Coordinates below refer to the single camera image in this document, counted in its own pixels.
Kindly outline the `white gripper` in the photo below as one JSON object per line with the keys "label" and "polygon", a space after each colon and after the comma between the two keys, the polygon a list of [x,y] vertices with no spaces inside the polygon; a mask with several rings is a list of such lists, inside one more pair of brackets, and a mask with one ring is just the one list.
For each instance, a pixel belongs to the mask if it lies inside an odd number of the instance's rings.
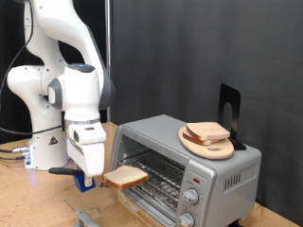
{"label": "white gripper", "polygon": [[67,152],[86,174],[84,186],[93,185],[93,177],[104,171],[106,132],[99,121],[66,121]]}

